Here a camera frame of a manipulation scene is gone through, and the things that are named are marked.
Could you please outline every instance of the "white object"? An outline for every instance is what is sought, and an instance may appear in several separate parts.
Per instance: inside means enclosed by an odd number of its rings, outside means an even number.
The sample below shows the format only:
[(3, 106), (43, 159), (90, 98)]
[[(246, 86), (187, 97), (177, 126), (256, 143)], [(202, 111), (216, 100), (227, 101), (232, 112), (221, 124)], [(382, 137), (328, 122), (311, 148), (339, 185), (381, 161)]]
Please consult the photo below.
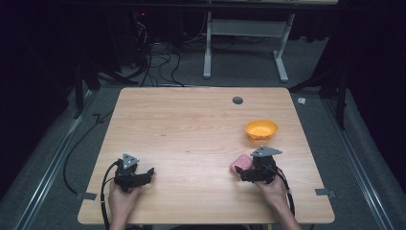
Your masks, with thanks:
[(305, 104), (305, 98), (298, 98), (299, 104)]

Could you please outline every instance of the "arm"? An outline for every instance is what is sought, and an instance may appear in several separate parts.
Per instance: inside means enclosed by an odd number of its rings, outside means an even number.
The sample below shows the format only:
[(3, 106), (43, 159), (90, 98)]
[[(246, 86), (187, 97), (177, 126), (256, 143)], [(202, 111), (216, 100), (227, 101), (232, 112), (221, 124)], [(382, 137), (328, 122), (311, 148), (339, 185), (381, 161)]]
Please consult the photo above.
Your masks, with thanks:
[(135, 205), (138, 194), (141, 192), (141, 187), (135, 188), (131, 193), (122, 191), (119, 185), (114, 181), (110, 181), (110, 196), (108, 203), (111, 211), (111, 230), (124, 230), (127, 220)]
[(274, 181), (270, 184), (265, 184), (262, 181), (255, 182), (255, 184), (262, 191), (266, 202), (280, 222), (282, 229), (302, 229), (293, 214), (290, 212), (289, 206), (287, 205), (286, 189), (283, 181), (277, 175), (275, 176)]

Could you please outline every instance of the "table leg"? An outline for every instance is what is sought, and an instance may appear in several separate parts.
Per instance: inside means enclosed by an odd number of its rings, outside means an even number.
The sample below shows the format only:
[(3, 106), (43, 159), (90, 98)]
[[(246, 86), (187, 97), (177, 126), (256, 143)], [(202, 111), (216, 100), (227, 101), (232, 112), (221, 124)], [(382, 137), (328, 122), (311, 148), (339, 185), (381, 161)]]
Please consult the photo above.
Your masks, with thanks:
[(284, 65), (283, 65), (283, 61), (282, 61), (282, 53), (283, 53), (284, 47), (286, 46), (286, 42), (289, 37), (290, 30), (292, 29), (294, 18), (295, 18), (295, 14), (293, 14), (293, 13), (289, 14), (289, 17), (286, 22), (286, 26), (284, 27), (282, 39), (281, 39), (281, 47), (278, 51), (274, 51), (274, 60), (277, 65), (280, 79), (282, 82), (288, 81), (286, 70), (284, 69)]

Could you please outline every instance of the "gray carpet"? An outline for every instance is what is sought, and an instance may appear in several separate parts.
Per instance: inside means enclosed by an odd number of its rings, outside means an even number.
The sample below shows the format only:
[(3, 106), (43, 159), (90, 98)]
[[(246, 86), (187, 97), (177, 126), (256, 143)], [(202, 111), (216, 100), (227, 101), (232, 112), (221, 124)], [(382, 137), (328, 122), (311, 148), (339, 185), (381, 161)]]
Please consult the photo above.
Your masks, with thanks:
[[(270, 56), (272, 48), (277, 47), (278, 40), (270, 39), (257, 42), (258, 39), (240, 37), (239, 42), (229, 49), (227, 40), (217, 41), (213, 52), (212, 78), (204, 80), (204, 49), (199, 43), (185, 46), (183, 49), (156, 46), (150, 76), (146, 77), (145, 86), (176, 85), (170, 80), (171, 71), (176, 67), (177, 55), (162, 55), (158, 52), (180, 55), (181, 61), (174, 72), (176, 81), (193, 86), (242, 86), (291, 87), (308, 79), (326, 44), (325, 41), (307, 43), (304, 40), (288, 41), (283, 61), (289, 77), (288, 83), (281, 83), (276, 66)], [(164, 58), (170, 62), (162, 65)], [(120, 89), (124, 85), (103, 82), (102, 88), (94, 92), (94, 100), (83, 115), (79, 128), (69, 146), (71, 150), (82, 136), (96, 122), (94, 114), (107, 114), (117, 101)], [(307, 88), (292, 94), (304, 133), (313, 152), (316, 164), (325, 186), (334, 191), (331, 205), (335, 221), (331, 224), (316, 225), (314, 229), (379, 229), (363, 191), (354, 176), (350, 161), (345, 154), (345, 147), (329, 118), (323, 102), (317, 95), (318, 88)], [(306, 104), (297, 103), (297, 98), (305, 97)], [(65, 133), (74, 122), (75, 105), (71, 103), (49, 128), (32, 157), (18, 175), (9, 192), (0, 204), (0, 229), (12, 229), (20, 215), (30, 202), (42, 175), (52, 161), (57, 147)], [(388, 211), (394, 229), (406, 226), (406, 198), (376, 149), (365, 124), (357, 113), (356, 105), (349, 94), (346, 107), (346, 133), (367, 174), (379, 193), (383, 205)], [(105, 123), (97, 125), (73, 151), (67, 165), (67, 177), (71, 186), (84, 192), (93, 171), (109, 117)], [(55, 181), (35, 216), (31, 229), (103, 229), (103, 226), (85, 226), (78, 223), (77, 217), (80, 201), (63, 183), (62, 170), (57, 172)]]

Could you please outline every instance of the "white desk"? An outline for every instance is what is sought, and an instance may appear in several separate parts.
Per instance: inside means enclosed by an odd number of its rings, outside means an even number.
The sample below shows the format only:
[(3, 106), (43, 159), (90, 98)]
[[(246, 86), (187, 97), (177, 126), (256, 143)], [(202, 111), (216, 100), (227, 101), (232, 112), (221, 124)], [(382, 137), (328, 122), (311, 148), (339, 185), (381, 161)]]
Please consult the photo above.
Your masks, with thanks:
[[(254, 3), (278, 3), (278, 4), (337, 4), (338, 0), (223, 0), (221, 2), (250, 2)], [(213, 19), (212, 13), (207, 13), (207, 36), (206, 52), (204, 58), (203, 78), (209, 79), (212, 76), (212, 35), (249, 35), (249, 36), (271, 36), (280, 37), (279, 50), (273, 51), (272, 56), (278, 68), (282, 82), (288, 82), (286, 70), (282, 61), (282, 54), (286, 45), (290, 30), (293, 25), (295, 14), (289, 14), (286, 21), (249, 21), (249, 20), (227, 20)]]

